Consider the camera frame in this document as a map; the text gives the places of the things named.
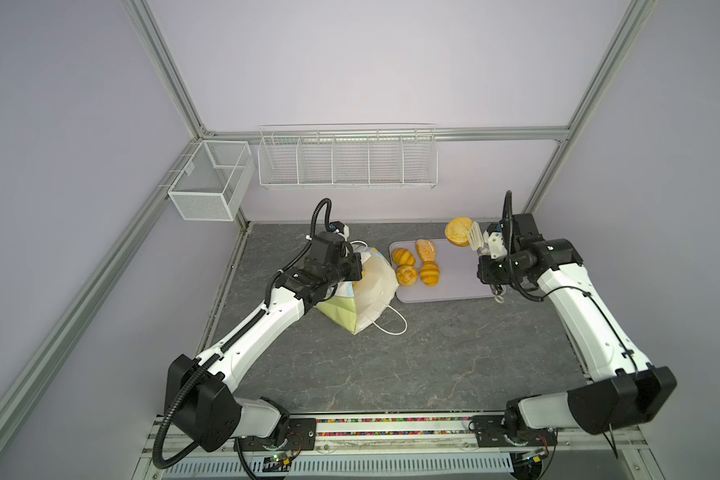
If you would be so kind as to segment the floral paper gift bag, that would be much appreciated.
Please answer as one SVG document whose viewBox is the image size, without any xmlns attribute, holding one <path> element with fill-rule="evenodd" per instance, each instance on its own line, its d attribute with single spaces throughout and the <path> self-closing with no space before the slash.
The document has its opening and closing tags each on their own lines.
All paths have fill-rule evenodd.
<svg viewBox="0 0 720 480">
<path fill-rule="evenodd" d="M 340 283 L 335 294 L 319 303 L 317 309 L 353 335 L 371 325 L 390 336 L 405 334 L 408 330 L 408 322 L 391 306 L 391 300 L 399 287 L 392 265 L 376 248 L 368 246 L 363 241 L 353 241 L 351 245 L 353 251 L 361 256 L 362 278 L 359 281 Z M 401 331 L 389 331 L 377 324 L 387 310 L 395 313 L 402 320 Z"/>
</svg>

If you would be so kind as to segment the yellow fake bread roll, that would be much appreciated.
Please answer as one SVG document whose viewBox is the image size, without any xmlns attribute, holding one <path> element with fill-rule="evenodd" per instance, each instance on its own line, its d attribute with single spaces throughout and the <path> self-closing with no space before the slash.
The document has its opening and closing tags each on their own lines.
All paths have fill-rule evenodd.
<svg viewBox="0 0 720 480">
<path fill-rule="evenodd" d="M 417 263 L 415 255 L 408 249 L 397 248 L 392 251 L 391 258 L 398 267 L 412 266 Z"/>
</svg>

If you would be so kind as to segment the round orange fake bun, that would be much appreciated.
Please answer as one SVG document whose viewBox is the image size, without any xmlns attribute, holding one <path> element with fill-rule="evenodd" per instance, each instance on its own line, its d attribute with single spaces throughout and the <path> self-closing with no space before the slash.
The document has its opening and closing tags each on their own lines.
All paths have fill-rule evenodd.
<svg viewBox="0 0 720 480">
<path fill-rule="evenodd" d="M 451 220 L 445 227 L 446 239 L 458 247 L 470 245 L 469 234 L 473 220 L 468 217 L 457 217 Z"/>
</svg>

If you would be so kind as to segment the striped yellow fake bread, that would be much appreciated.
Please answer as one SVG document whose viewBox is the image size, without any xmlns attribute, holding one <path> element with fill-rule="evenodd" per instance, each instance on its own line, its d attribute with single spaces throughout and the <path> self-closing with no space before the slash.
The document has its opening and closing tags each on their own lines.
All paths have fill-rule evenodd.
<svg viewBox="0 0 720 480">
<path fill-rule="evenodd" d="M 434 261 L 424 261 L 419 270 L 421 281 L 429 287 L 436 286 L 440 281 L 440 268 Z"/>
</svg>

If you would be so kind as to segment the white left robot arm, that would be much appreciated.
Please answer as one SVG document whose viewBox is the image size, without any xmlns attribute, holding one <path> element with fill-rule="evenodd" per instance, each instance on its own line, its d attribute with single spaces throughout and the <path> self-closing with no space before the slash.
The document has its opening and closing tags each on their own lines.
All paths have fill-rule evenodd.
<svg viewBox="0 0 720 480">
<path fill-rule="evenodd" d="M 163 419 L 152 463 L 168 469 L 195 449 L 213 452 L 230 438 L 253 437 L 279 447 L 287 441 L 289 412 L 277 402 L 238 398 L 255 361 L 291 325 L 327 300 L 342 282 L 362 277 L 348 226 L 334 222 L 311 232 L 294 260 L 269 280 L 263 301 L 220 341 L 190 358 L 178 356 L 166 381 Z"/>
</svg>

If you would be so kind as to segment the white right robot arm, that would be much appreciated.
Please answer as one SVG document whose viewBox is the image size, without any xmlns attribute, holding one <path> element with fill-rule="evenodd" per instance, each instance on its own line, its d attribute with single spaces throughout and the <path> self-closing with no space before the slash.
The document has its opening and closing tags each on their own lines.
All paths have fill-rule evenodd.
<svg viewBox="0 0 720 480">
<path fill-rule="evenodd" d="M 530 214 L 504 214 L 481 233 L 477 277 L 496 295 L 506 288 L 554 306 L 586 385 L 508 402 L 508 437 L 579 428 L 591 435 L 649 423 L 677 387 L 621 328 L 594 287 L 581 255 L 566 239 L 545 239 Z"/>
</svg>

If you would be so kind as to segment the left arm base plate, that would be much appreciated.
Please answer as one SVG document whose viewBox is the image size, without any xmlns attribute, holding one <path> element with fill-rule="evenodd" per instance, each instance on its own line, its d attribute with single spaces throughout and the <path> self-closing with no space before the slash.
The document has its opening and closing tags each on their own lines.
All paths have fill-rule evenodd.
<svg viewBox="0 0 720 480">
<path fill-rule="evenodd" d="M 240 445 L 244 452 L 312 451 L 316 439 L 316 418 L 290 417 L 278 425 L 270 436 L 243 437 Z"/>
</svg>

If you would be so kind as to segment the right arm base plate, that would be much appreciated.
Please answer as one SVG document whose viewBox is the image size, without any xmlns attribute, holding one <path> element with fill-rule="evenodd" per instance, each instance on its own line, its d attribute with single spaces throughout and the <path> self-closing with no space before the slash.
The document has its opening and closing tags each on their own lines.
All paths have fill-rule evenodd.
<svg viewBox="0 0 720 480">
<path fill-rule="evenodd" d="M 507 420 L 504 414 L 498 413 L 473 416 L 468 423 L 468 430 L 481 448 L 551 448 L 558 444 L 554 430 L 528 429 L 521 421 Z"/>
</svg>

